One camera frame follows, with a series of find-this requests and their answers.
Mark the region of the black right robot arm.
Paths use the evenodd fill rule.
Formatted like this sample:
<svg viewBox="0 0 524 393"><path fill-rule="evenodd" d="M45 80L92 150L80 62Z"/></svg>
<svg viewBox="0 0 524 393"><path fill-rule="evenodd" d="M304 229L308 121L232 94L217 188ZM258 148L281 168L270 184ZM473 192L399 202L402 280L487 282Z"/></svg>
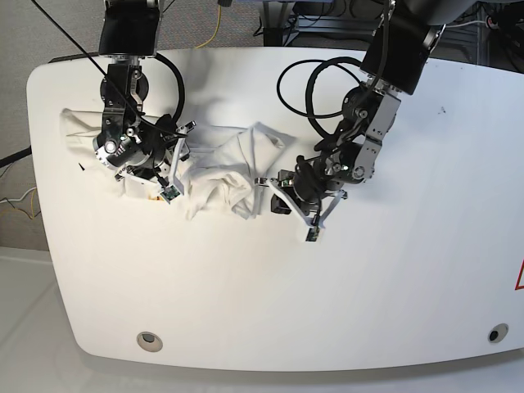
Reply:
<svg viewBox="0 0 524 393"><path fill-rule="evenodd" d="M93 139L96 158L118 175L124 173L168 183L167 171L174 149L182 140L178 120L186 92L177 66L157 51L162 1L107 1L98 53L111 59L100 87L104 103L102 129ZM149 81L141 60L151 58L174 75L178 103L172 115L156 122L146 120L143 110Z"/></svg>

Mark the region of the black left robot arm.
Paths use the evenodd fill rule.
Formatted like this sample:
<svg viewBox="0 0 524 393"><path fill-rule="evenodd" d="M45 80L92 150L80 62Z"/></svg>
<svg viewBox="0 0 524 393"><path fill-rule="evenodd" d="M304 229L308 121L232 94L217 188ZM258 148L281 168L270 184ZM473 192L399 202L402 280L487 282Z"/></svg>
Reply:
<svg viewBox="0 0 524 393"><path fill-rule="evenodd" d="M289 215L323 212L323 200L346 184L371 178L382 141L400 107L398 93L414 93L422 70L447 24L472 6L470 1L385 1L381 21L362 61L350 56L317 60L305 88L305 117L321 140L315 157L296 158L291 171L281 170L271 198L271 211ZM340 122L329 133L313 104L317 78L330 67L357 66L369 76L344 97L336 113Z"/></svg>

